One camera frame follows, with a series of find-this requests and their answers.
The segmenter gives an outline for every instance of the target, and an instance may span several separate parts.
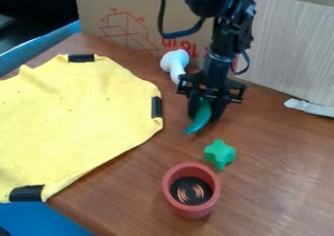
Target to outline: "white object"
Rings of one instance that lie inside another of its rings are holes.
[[[304,112],[334,117],[334,107],[321,106],[313,103],[306,102],[304,100],[290,99],[284,103],[286,107],[302,110]]]
[[[189,54],[185,50],[177,50],[166,53],[161,61],[160,67],[170,73],[172,81],[179,85],[179,75],[186,74],[185,68],[189,63]]]

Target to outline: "bowl rim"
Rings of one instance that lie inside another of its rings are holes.
[[[201,171],[206,172],[210,176],[210,178],[213,179],[213,181],[214,181],[215,189],[212,190],[213,191],[212,197],[207,202],[205,202],[201,205],[189,206],[189,205],[181,204],[180,202],[178,202],[177,200],[175,200],[172,197],[172,195],[169,191],[168,182],[169,182],[169,179],[171,178],[171,176],[173,175],[173,173],[180,170],[180,169],[187,168],[187,167],[197,168],[197,169],[200,169]],[[200,212],[200,211],[209,209],[209,208],[211,208],[215,205],[215,203],[217,202],[217,200],[218,200],[218,198],[221,194],[221,183],[220,183],[218,177],[216,176],[216,174],[214,172],[212,172],[212,170],[210,170],[208,167],[206,167],[202,164],[199,164],[199,163],[186,162],[186,163],[181,163],[179,165],[176,165],[176,166],[174,166],[173,168],[171,168],[170,170],[167,171],[167,173],[165,174],[165,176],[163,177],[163,180],[162,180],[162,191],[163,191],[163,194],[164,194],[165,198],[167,199],[167,201],[173,207],[176,207],[178,209],[188,211],[188,212]]]

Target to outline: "yellow towel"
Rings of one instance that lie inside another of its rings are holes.
[[[46,201],[161,130],[158,89],[94,58],[56,56],[0,81],[0,202]]]

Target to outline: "blue surface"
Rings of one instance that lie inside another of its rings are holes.
[[[32,39],[0,55],[0,77],[25,64],[72,34],[80,32],[80,22],[75,21],[49,34]]]
[[[0,204],[0,227],[12,236],[91,236],[44,203]]]

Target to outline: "black cable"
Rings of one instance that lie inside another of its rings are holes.
[[[233,64],[230,66],[230,70],[231,72],[233,72],[234,75],[241,75],[245,72],[247,72],[249,66],[250,66],[250,58],[248,57],[248,54],[246,53],[246,51],[242,51],[241,54],[243,55],[243,57],[245,58],[245,61],[247,62],[247,66],[240,70],[240,71],[236,71],[236,69],[234,68]]]
[[[172,32],[172,33],[164,33],[163,32],[163,19],[165,16],[165,10],[166,10],[166,0],[161,0],[157,26],[158,26],[158,31],[160,35],[164,38],[178,38],[178,37],[189,36],[197,32],[202,27],[203,23],[205,22],[205,18],[200,18],[199,21],[190,29]]]

